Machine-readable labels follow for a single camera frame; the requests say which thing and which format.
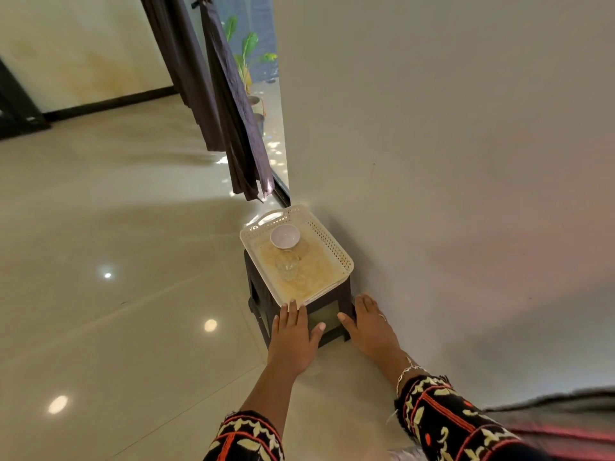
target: person's left hand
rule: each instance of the person's left hand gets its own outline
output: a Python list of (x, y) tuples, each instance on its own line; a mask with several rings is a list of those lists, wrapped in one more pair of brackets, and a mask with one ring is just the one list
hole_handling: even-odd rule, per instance
[(290, 307), (284, 304), (280, 316), (273, 319), (267, 366), (288, 373), (293, 379), (297, 378), (314, 360), (325, 327), (321, 322), (310, 333), (305, 306), (297, 309), (294, 300), (290, 302)]

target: silver bracelet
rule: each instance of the silver bracelet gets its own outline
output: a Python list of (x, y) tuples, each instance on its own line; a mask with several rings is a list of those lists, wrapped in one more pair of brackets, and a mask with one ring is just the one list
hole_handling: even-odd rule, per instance
[(408, 364), (411, 364), (410, 367), (406, 367), (403, 371), (402, 374), (399, 376), (399, 378), (397, 379), (397, 386), (395, 387), (395, 394), (397, 395), (397, 397), (399, 398), (399, 384), (402, 383), (402, 379), (404, 378), (404, 375), (406, 374), (406, 372), (410, 372), (416, 369), (420, 369), (422, 371), (425, 371), (425, 369), (423, 369), (421, 366), (417, 365), (417, 364), (412, 364), (412, 361), (410, 360), (410, 358), (406, 355), (406, 359), (408, 360)]

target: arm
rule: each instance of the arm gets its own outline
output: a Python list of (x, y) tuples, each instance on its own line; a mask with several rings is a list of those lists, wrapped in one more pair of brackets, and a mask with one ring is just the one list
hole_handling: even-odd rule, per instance
[(549, 460), (459, 395), (447, 378), (417, 368), (371, 297), (357, 296), (355, 308), (357, 323), (342, 313), (338, 317), (398, 392), (399, 422), (429, 460)]
[(308, 368), (325, 324), (308, 331), (308, 313), (295, 301), (275, 316), (267, 366), (239, 412), (220, 426), (205, 461), (281, 461), (282, 434), (296, 378)]

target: stool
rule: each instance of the stool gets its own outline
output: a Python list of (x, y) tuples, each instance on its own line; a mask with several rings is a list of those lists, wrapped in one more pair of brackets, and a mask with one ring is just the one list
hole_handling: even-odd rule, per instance
[[(248, 273), (248, 284), (250, 287), (248, 306), (250, 307), (250, 311), (256, 316), (265, 344), (267, 348), (269, 348), (273, 317), (280, 315), (280, 306), (269, 292), (267, 285), (263, 281), (261, 274), (258, 272), (256, 265), (252, 262), (250, 254), (248, 254), (247, 251), (243, 251), (243, 258), (245, 259), (245, 270)], [(341, 285), (336, 286), (328, 293), (309, 303), (306, 306), (307, 314), (309, 315), (334, 301), (338, 302), (340, 312), (345, 313), (349, 317), (355, 317), (354, 306), (352, 305), (352, 293), (350, 292), (350, 277)], [(333, 341), (340, 336), (344, 337), (344, 341), (350, 340), (350, 335), (342, 324), (337, 325), (331, 330), (327, 330), (320, 339), (319, 347), (324, 346), (329, 341)]]

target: bowl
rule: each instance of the bowl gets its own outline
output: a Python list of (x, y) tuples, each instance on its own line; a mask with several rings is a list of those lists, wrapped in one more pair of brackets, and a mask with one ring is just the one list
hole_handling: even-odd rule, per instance
[(301, 239), (301, 233), (295, 225), (285, 224), (276, 226), (269, 235), (273, 246), (279, 249), (295, 247)]

